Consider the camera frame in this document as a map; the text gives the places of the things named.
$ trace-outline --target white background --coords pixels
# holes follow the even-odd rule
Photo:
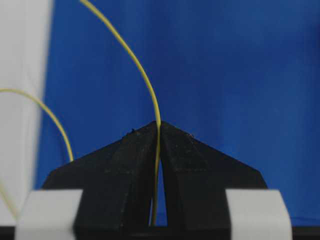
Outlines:
[[[52,0],[0,1],[0,88],[42,98],[52,9]],[[19,210],[33,186],[40,113],[29,99],[0,94],[0,181]],[[11,223],[3,206],[0,224]]]

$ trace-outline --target yellow wire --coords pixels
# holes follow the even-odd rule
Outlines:
[[[70,142],[69,142],[69,139],[67,137],[67,134],[66,134],[64,128],[62,127],[61,123],[59,122],[57,117],[54,115],[54,113],[41,100],[39,100],[38,98],[36,98],[36,97],[34,97],[34,96],[32,96],[32,95],[30,95],[30,94],[28,94],[28,93],[26,93],[26,92],[24,92],[22,90],[13,89],[13,88],[0,88],[0,93],[18,94],[18,95],[24,96],[24,97],[32,100],[36,104],[38,104],[49,115],[49,117],[53,120],[53,122],[55,123],[57,128],[60,130],[60,132],[61,132],[61,134],[63,136],[64,142],[65,142],[65,145],[66,145],[66,149],[68,151],[70,162],[72,162],[74,160],[74,155],[72,153]],[[11,200],[9,194],[7,193],[5,187],[1,184],[1,182],[0,182],[0,194],[2,195],[2,197],[4,199],[4,202],[7,204],[10,212],[13,215],[13,217],[15,219],[17,219],[18,210],[15,207],[13,201]]]
[[[159,174],[159,159],[160,159],[160,126],[161,126],[161,117],[160,117],[160,110],[158,106],[158,101],[156,98],[156,94],[154,92],[154,89],[152,88],[152,85],[149,81],[149,78],[140,64],[139,60],[135,56],[135,54],[131,51],[129,46],[126,44],[126,42],[123,40],[123,38],[119,35],[117,30],[114,28],[114,26],[110,23],[110,21],[88,0],[79,0],[83,5],[85,5],[91,12],[96,15],[110,30],[110,32],[114,35],[114,37],[119,41],[119,43],[123,46],[123,48],[127,51],[127,53],[132,58],[133,62],[139,69],[144,82],[149,90],[149,93],[152,98],[153,106],[154,106],[154,113],[155,113],[155,120],[156,120],[156,126],[157,126],[157,144],[156,144],[156,153],[155,153],[155,175],[154,175],[154,193],[153,193],[153,199],[152,199],[152,217],[151,217],[151,225],[156,224],[156,213],[157,213],[157,204],[158,204],[158,174]]]

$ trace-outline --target narrow gap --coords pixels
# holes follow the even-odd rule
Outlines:
[[[151,208],[149,214],[149,225],[151,224],[151,215],[152,215],[152,200]],[[167,209],[166,209],[166,196],[165,196],[165,187],[164,187],[164,177],[162,171],[162,165],[159,165],[159,180],[158,180],[158,207],[156,211],[156,226],[167,226]]]

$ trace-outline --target blue backdrop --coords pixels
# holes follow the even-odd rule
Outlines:
[[[163,120],[260,170],[294,224],[320,224],[319,0],[92,3],[140,59]],[[77,0],[57,0],[52,22],[45,103],[76,158],[155,119],[140,73],[103,23]],[[44,115],[35,186],[67,161]],[[166,224],[163,189],[158,211]]]

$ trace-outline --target black pyramid-shaped bracket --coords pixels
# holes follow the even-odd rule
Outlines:
[[[150,232],[156,139],[152,122],[47,177],[44,189],[83,189],[74,222],[77,239]],[[225,189],[267,187],[257,170],[164,121],[160,152],[168,228],[157,233],[213,231],[211,236],[227,239],[231,224]]]

